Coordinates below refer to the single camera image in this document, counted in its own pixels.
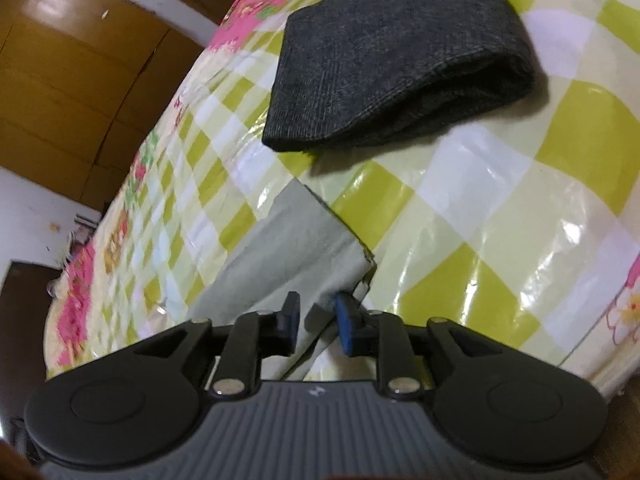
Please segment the grey-green pants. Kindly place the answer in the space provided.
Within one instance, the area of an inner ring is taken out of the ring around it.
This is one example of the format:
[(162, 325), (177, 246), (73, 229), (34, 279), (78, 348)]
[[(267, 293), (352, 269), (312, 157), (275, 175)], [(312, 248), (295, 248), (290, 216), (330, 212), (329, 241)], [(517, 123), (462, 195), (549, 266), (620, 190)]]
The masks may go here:
[(247, 312), (280, 310), (286, 295), (297, 292), (295, 351), (263, 360), (262, 378), (301, 380), (337, 336), (335, 295), (366, 290), (374, 271), (366, 245), (314, 192), (292, 180), (274, 199), (267, 217), (232, 250), (191, 313), (217, 326), (231, 325)]

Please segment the folded dark grey garment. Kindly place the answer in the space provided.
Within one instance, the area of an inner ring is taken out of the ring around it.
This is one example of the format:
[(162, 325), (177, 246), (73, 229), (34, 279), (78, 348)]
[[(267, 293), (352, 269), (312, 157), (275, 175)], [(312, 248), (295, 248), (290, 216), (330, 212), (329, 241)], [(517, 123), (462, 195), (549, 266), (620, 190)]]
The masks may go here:
[(262, 142), (427, 136), (525, 98), (540, 74), (508, 0), (322, 0), (286, 21)]

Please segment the brown wooden wardrobe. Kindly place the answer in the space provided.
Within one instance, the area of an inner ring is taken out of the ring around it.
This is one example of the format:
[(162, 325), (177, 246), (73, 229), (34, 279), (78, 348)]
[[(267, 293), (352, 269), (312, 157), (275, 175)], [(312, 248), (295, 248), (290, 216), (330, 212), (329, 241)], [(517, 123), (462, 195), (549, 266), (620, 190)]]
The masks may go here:
[(102, 208), (231, 0), (1, 0), (1, 165)]

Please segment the dark wooden headboard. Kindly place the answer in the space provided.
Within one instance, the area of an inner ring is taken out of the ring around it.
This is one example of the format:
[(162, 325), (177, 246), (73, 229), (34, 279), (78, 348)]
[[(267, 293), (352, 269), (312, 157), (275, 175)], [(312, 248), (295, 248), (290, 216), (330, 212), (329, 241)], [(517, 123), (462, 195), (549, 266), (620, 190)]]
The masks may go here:
[(32, 390), (46, 379), (43, 333), (58, 269), (13, 261), (1, 283), (1, 437), (9, 440)]

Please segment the checkered cartoon bed cover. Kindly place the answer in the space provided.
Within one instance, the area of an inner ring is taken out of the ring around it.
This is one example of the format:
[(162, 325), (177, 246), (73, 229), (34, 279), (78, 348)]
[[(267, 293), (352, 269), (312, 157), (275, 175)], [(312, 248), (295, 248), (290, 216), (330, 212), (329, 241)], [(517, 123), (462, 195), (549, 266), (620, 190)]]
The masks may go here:
[(540, 105), (327, 170), (260, 140), (286, 19), (319, 1), (232, 4), (56, 285), (48, 375), (190, 318), (298, 179), (374, 255), (368, 307), (451, 318), (620, 390), (639, 370), (639, 0), (509, 0), (548, 77)]

